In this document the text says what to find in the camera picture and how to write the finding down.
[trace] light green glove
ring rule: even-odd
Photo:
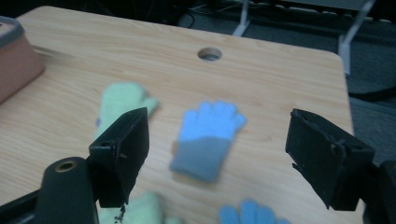
[[[120,215],[119,208],[102,208],[99,211],[99,223],[114,224]],[[182,224],[178,217],[167,217],[163,222],[163,209],[160,197],[153,192],[146,192],[125,205],[122,223],[126,224]]]
[[[181,219],[178,217],[167,217],[163,223],[164,224],[183,224]]]
[[[148,97],[145,89],[134,82],[119,82],[108,86],[102,95],[98,130],[95,138],[99,137],[123,113],[146,107],[148,115],[157,107],[158,100]]]

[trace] blue glove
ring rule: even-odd
[[[208,102],[198,111],[186,111],[178,136],[172,171],[213,182],[231,146],[234,135],[247,120],[233,104]]]
[[[219,210],[220,224],[290,224],[286,219],[276,219],[271,208],[247,199],[241,202],[240,217],[236,209],[224,205]]]

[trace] wooden table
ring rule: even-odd
[[[292,223],[361,223],[358,212],[328,211],[285,153],[290,111],[318,113],[352,132],[343,66],[330,52],[230,35],[37,8],[19,18],[46,72],[0,105],[0,204],[40,187],[44,169],[88,156],[101,93],[113,82],[143,85],[161,102],[149,121],[150,153],[131,197],[153,190],[167,216],[216,223],[225,203],[250,197]],[[215,62],[200,49],[222,52]],[[186,109],[235,103],[247,125],[219,182],[174,175],[168,166]]]

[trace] hole in table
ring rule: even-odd
[[[206,62],[214,62],[220,59],[222,53],[219,49],[216,48],[205,48],[198,51],[198,57]]]

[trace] blue and gray glove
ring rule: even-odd
[[[203,102],[198,110],[186,111],[171,170],[215,181],[235,134],[246,122],[235,105],[221,101]]]

